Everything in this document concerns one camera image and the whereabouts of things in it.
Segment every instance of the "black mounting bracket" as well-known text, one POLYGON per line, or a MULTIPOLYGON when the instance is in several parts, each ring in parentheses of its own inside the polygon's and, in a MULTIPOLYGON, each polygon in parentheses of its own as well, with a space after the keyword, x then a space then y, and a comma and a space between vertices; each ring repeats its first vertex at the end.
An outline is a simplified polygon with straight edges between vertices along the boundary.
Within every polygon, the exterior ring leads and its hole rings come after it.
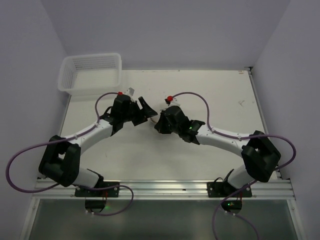
MULTIPOLYGON (((206 183, 206 190, 208 192, 209 198, 225 198, 230 195, 230 193, 225 193, 223 191, 219 191, 218 189, 222 189, 224 182, 216 182, 210 181, 206 183)), ((247 187, 242 192, 242 198, 251 198, 252 192, 251 187, 247 187)))
MULTIPOLYGON (((118 181, 102 181, 99 183, 99 188, 118 186, 119 184, 120 182, 118 181)), ((119 196, 119 187, 114 187, 108 190, 101 190, 101 191, 90 191, 87 189, 80 188, 80 190, 77 190, 77 189, 75 190, 74 196, 78 198, 102 198, 102 197, 117 198, 119 196)))

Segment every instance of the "white plastic basket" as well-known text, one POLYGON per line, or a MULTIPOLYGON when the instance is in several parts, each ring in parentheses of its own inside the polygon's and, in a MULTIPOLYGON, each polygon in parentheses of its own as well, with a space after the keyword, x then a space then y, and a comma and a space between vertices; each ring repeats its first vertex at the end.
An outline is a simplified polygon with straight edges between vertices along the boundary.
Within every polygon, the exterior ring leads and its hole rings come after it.
POLYGON ((118 53, 66 57, 61 65, 58 89, 71 95, 102 94, 117 90, 122 62, 118 53))

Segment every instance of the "cable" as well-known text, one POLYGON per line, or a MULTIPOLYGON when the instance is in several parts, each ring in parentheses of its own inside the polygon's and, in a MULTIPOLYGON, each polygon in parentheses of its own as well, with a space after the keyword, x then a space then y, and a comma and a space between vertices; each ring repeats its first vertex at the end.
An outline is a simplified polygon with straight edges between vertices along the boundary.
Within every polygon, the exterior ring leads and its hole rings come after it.
MULTIPOLYGON (((95 102, 94 104, 94 111, 95 111, 95 114, 96 114, 96 117, 97 117, 97 120, 96 120, 96 123, 98 124, 100 122, 100 118, 99 118, 99 113, 98 113, 98 102, 100 101, 100 99, 102 99, 104 96, 106 95, 110 95, 110 94, 116 94, 116 92, 107 92, 103 95, 101 95, 95 102)), ((90 129, 80 133, 77 135, 77 137, 81 137, 83 135, 86 135, 87 133, 91 132, 93 129, 95 129, 96 126, 93 125, 90 129)), ((76 137, 73 136, 73 137, 69 137, 69 138, 65 138, 65 139, 61 139, 61 140, 56 140, 56 141, 49 141, 49 142, 43 142, 43 143, 39 143, 39 144, 36 144, 36 145, 32 145, 32 146, 29 146, 29 147, 26 147, 20 151, 18 151, 17 153, 15 153, 9 160, 9 162, 7 163, 6 165, 6 168, 5 168, 5 178, 6 178, 6 181, 8 182, 8 184, 15 190, 17 190, 18 192, 22 192, 22 193, 27 193, 27 194, 34 194, 34 193, 41 193, 41 192, 44 192, 46 190, 49 190, 49 189, 53 189, 54 187, 58 186, 59 184, 56 183, 52 186, 48 186, 48 187, 45 187, 45 188, 41 188, 41 189, 37 189, 37 190, 27 190, 27 189, 23 189, 23 188, 20 188, 18 186, 16 186, 11 178, 10 178, 10 166, 11 164, 13 163, 13 161, 16 159, 16 157, 18 157, 20 154, 23 154, 24 152, 26 151, 29 151, 31 149, 35 149, 35 148, 39 148, 39 147, 42 147, 42 146, 48 146, 48 145, 52 145, 52 144, 59 144, 59 143, 63 143, 63 142, 68 142, 68 141, 71 141, 73 139, 75 139, 76 137)))
MULTIPOLYGON (((201 96, 200 94, 198 93, 195 93, 195 92, 191 92, 191 91, 185 91, 185 92, 180 92, 180 93, 177 93, 175 95, 173 95, 172 97, 175 98, 177 96, 180 96, 180 95, 184 95, 184 94, 190 94, 190 95, 195 95, 199 98, 202 99, 202 101, 204 102, 205 104, 205 107, 206 107, 206 125, 207 127, 211 130, 211 132, 215 133, 215 134, 218 134, 220 136, 223 136, 223 137, 226 137, 226 138, 230 138, 230 139, 238 139, 238 136, 232 136, 232 135, 229 135, 229 134, 225 134, 225 133, 222 133, 222 132, 219 132, 219 131, 216 131, 214 129, 212 129, 212 127, 210 126, 210 108, 209 108, 209 105, 208 105, 208 102, 206 101, 206 99, 201 96)), ((287 138, 283 137, 283 136, 280 136, 280 135, 273 135, 273 134, 262 134, 262 135, 252 135, 252 136, 245 136, 245 137, 241 137, 240 139, 241 140, 248 140, 248 139, 257 139, 257 138, 277 138, 277 139, 281 139, 281 140, 284 140, 286 141, 292 148, 292 151, 293 151, 293 154, 292 154, 292 157, 290 158, 290 160, 288 160, 286 163, 278 166, 275 170, 279 170, 281 168, 284 168, 286 167, 287 165, 289 165, 290 163, 292 163, 292 161, 296 158, 296 155, 297 155, 297 150, 296 150, 296 147, 295 145, 287 138)), ((246 188, 250 187, 251 185, 255 184, 257 181, 253 181, 251 183, 248 183, 246 185, 244 185, 242 188, 238 189, 237 191, 233 192, 232 194, 230 194, 229 196, 225 197, 219 204, 218 206, 215 208, 214 212, 213 212, 213 216, 212 216, 212 231, 213 231, 213 234, 214 234, 214 237, 216 240, 219 240, 218 238, 218 235, 217 235, 217 232, 216 232, 216 228, 215 228, 215 219, 216 219, 216 215, 217 215, 217 212, 218 212, 218 209, 219 207, 221 206, 221 204, 223 204, 227 199, 235 196, 236 194, 242 192, 243 190, 245 190, 246 188)), ((247 219, 245 219, 243 216, 240 216, 240 215, 235 215, 236 217, 244 220, 245 222, 247 222, 252 228, 253 230, 255 231, 256 233, 256 236, 257 236, 257 239, 260 240, 260 236, 259 236, 259 233, 256 229, 256 227, 250 222, 248 221, 247 219)))
POLYGON ((114 186, 101 187, 101 188, 93 188, 93 187, 81 186, 81 188, 89 190, 89 191, 103 191, 103 190, 108 190, 108 189, 113 189, 113 188, 126 188, 131 192, 131 199, 130 199, 130 202, 128 203, 127 206, 125 206, 124 208, 122 208, 119 211, 112 212, 112 213, 94 212, 93 214, 97 215, 97 216, 109 217, 109 216, 120 214, 123 211, 127 210, 131 206, 131 204, 132 204, 132 202, 134 200, 134 191, 130 187, 126 186, 126 185, 114 185, 114 186))

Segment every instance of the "red cap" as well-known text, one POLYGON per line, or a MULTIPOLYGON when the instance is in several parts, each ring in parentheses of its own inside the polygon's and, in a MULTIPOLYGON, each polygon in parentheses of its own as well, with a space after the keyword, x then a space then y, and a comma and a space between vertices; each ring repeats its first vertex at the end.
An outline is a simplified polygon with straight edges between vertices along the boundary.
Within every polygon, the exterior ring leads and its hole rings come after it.
POLYGON ((169 102, 172 102, 172 100, 174 99, 174 97, 173 97, 173 96, 168 96, 166 99, 167 99, 169 102))

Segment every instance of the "gray wall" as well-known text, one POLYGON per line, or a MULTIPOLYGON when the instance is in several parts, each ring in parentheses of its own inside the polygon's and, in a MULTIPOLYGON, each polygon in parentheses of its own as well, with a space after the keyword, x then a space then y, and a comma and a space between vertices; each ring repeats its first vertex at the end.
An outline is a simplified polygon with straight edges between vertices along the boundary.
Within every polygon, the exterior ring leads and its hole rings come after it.
POLYGON ((253 68, 269 132, 292 139, 297 148, 284 173, 310 240, 320 236, 319 9, 319 0, 291 0, 253 68))
POLYGON ((68 55, 124 68, 253 66, 290 0, 42 0, 68 55))
MULTIPOLYGON (((5 167, 18 150, 57 133, 66 104, 57 76, 66 53, 39 0, 2 0, 0 33, 0 239, 15 240, 31 195, 9 187, 5 167)), ((43 152, 17 158, 11 171, 17 185, 34 187, 43 152)))

